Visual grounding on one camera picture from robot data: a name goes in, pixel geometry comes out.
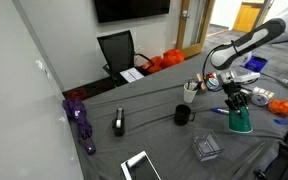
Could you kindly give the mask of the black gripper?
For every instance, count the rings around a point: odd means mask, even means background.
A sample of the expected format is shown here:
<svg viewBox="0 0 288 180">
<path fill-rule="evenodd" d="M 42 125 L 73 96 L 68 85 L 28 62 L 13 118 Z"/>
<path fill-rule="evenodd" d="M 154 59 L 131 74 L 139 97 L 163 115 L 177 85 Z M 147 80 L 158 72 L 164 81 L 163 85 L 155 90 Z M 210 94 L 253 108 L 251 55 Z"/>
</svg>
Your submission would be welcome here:
<svg viewBox="0 0 288 180">
<path fill-rule="evenodd" d="M 224 92 L 229 97 L 234 97 L 236 94 L 240 92 L 240 84 L 245 83 L 251 80 L 258 79 L 260 74 L 258 72 L 250 72 L 243 75 L 238 75 L 235 70 L 226 70 L 219 74 L 220 85 L 222 86 Z M 240 94 L 241 103 L 243 106 L 248 107 L 248 95 Z M 230 110 L 237 111 L 239 110 L 238 106 L 233 102 L 231 98 L 225 100 L 225 103 L 229 107 Z"/>
</svg>

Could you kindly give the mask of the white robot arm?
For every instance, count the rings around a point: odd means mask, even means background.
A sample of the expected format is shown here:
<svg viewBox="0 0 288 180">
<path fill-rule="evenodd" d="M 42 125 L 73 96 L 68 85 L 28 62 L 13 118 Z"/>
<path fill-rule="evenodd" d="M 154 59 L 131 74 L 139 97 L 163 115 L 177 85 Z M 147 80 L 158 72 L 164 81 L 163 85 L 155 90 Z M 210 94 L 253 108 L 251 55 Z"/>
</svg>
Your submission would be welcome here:
<svg viewBox="0 0 288 180">
<path fill-rule="evenodd" d="M 288 42 L 288 7 L 242 37 L 213 48 L 205 59 L 218 71 L 229 72 L 231 64 L 242 55 L 265 44 Z M 202 75 L 205 75 L 203 64 Z"/>
</svg>

